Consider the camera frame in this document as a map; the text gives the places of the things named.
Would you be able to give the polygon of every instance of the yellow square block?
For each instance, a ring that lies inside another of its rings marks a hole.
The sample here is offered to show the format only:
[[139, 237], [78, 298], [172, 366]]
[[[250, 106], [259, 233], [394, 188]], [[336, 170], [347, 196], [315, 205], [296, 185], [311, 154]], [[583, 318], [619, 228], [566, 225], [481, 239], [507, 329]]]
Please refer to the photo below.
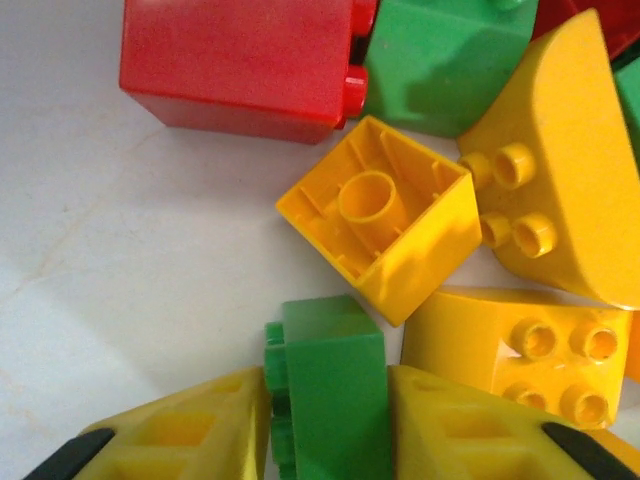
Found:
[[640, 312], [634, 312], [629, 335], [629, 352], [625, 376], [640, 383]]
[[588, 480], [541, 429], [563, 421], [406, 366], [389, 368], [397, 480]]
[[468, 172], [373, 117], [276, 207], [394, 326], [482, 236]]
[[506, 268], [640, 308], [640, 182], [595, 10], [533, 42], [458, 145]]
[[615, 420], [631, 312], [569, 306], [550, 292], [443, 287], [405, 326], [402, 361], [562, 416]]

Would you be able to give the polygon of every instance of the red block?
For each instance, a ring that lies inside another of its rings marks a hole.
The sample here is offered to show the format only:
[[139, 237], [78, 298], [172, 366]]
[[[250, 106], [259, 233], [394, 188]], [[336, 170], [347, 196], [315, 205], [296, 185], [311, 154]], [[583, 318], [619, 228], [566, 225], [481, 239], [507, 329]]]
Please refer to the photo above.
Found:
[[598, 10], [611, 60], [640, 38], [640, 0], [539, 0], [533, 39], [589, 8]]
[[120, 87], [168, 126], [316, 143], [357, 116], [376, 0], [126, 0]]

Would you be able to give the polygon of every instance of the plastic toy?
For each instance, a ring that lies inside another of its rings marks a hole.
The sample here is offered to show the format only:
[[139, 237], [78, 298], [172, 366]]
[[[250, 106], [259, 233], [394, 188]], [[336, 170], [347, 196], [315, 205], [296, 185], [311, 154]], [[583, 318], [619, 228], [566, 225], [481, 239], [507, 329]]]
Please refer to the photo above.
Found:
[[250, 368], [91, 425], [25, 480], [262, 480], [268, 433]]
[[553, 415], [411, 367], [390, 367], [389, 377], [397, 480], [636, 478]]
[[611, 59], [640, 39], [640, 2], [637, 0], [539, 0], [533, 39], [593, 7], [598, 9]]
[[522, 58], [537, 0], [383, 0], [365, 66], [364, 112], [456, 137], [489, 108]]
[[393, 477], [384, 336], [348, 296], [288, 302], [266, 328], [282, 480]]
[[640, 383], [640, 312], [633, 314], [631, 333], [629, 334], [629, 352], [627, 353], [624, 374]]
[[615, 72], [614, 77], [629, 137], [631, 137], [636, 165], [640, 169], [640, 58], [622, 66]]
[[600, 445], [615, 455], [622, 463], [640, 476], [640, 451], [618, 438], [609, 430], [588, 430], [588, 433]]
[[120, 86], [172, 127], [315, 143], [364, 103], [376, 0], [126, 0]]
[[506, 268], [640, 308], [640, 182], [595, 10], [531, 43], [458, 145]]
[[405, 326], [402, 364], [604, 428], [618, 410], [631, 312], [549, 292], [443, 287]]
[[372, 117], [276, 206], [394, 326], [481, 241], [468, 172]]

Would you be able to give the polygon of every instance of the yellow block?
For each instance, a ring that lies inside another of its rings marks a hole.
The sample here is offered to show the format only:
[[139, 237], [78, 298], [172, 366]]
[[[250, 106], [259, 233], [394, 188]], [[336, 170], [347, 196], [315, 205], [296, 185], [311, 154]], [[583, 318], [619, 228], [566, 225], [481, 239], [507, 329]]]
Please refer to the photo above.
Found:
[[533, 42], [458, 145], [505, 267], [640, 308], [640, 182], [595, 10]]
[[394, 326], [482, 236], [469, 173], [373, 117], [276, 207]]
[[389, 379], [397, 480], [592, 479], [540, 428], [558, 417], [411, 367]]
[[609, 430], [587, 430], [585, 433], [609, 450], [636, 475], [640, 475], [640, 451]]
[[549, 292], [443, 287], [405, 325], [402, 361], [604, 428], [618, 411], [631, 312]]
[[91, 425], [116, 431], [74, 480], [258, 480], [269, 396], [250, 368]]
[[640, 312], [634, 312], [629, 335], [629, 352], [625, 376], [640, 383]]

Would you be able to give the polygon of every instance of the yellow roof block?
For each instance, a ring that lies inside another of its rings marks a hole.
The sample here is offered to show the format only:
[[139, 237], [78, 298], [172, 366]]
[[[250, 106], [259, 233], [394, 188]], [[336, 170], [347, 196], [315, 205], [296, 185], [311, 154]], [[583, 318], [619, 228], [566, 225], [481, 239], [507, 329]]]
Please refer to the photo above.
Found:
[[551, 292], [442, 287], [407, 321], [401, 362], [604, 428], [618, 410], [631, 314]]
[[531, 43], [458, 145], [505, 267], [640, 308], [640, 182], [595, 10]]
[[91, 425], [113, 439], [74, 480], [258, 480], [270, 400], [262, 368], [204, 383]]
[[558, 417], [407, 366], [389, 384], [397, 480], [592, 479], [541, 429]]

